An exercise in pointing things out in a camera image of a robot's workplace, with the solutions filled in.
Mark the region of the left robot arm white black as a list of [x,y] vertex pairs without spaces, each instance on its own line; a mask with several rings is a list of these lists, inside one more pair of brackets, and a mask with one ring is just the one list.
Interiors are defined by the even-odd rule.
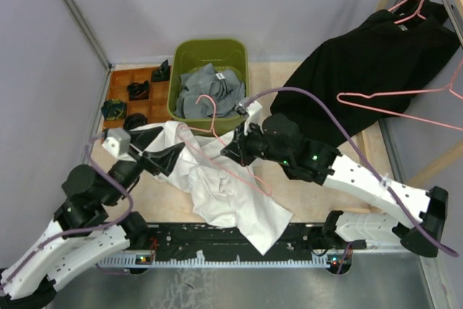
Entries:
[[166,177],[173,172],[185,144],[149,151],[162,132],[163,127],[112,128],[89,139],[87,157],[100,141],[116,163],[105,172],[89,159],[69,173],[61,186],[66,199],[43,234],[14,265],[1,270],[2,308],[45,308],[57,292],[104,258],[150,242],[148,223],[134,211],[129,192],[143,172]]

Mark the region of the grey shirt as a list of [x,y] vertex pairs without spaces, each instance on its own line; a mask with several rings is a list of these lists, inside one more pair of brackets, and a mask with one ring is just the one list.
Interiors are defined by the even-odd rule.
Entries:
[[174,115],[182,119],[235,117],[235,106],[245,98],[245,83],[231,69],[217,72],[209,63],[180,75],[181,90]]

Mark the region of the white shirt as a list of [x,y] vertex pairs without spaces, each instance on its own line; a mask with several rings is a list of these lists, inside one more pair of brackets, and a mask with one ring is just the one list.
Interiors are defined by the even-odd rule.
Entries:
[[149,151],[180,142],[185,147],[169,176],[142,174],[132,191],[135,209],[150,222],[236,227],[265,254],[288,226],[292,213],[273,200],[269,188],[259,186],[251,169],[221,156],[232,134],[219,139],[196,137],[186,125],[174,121],[162,127]]

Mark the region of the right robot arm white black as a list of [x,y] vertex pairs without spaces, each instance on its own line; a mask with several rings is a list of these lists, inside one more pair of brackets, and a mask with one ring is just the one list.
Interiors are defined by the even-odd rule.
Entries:
[[290,179],[349,193],[379,208],[377,213],[330,212],[323,225],[323,239],[330,247],[365,240],[400,244],[427,258],[438,254],[435,242],[442,237],[448,208],[445,189],[424,190],[377,178],[337,148],[304,137],[297,124],[281,114],[262,125],[238,126],[221,155],[241,166],[258,158],[275,162]]

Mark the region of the pink hanger of grey shirt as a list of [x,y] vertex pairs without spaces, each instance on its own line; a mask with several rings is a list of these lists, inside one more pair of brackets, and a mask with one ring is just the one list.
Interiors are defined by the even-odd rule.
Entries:
[[461,132],[462,126],[438,122],[429,118],[418,117],[406,113],[406,110],[411,105],[413,99],[418,96],[447,92],[449,95],[462,100],[462,94],[456,92],[454,89],[454,83],[456,82],[456,79],[458,78],[461,70],[462,61],[460,61],[449,82],[439,88],[376,92],[370,95],[355,92],[341,92],[337,94],[336,100],[346,106],[374,111],[392,117],[412,119],[418,122],[424,122]]

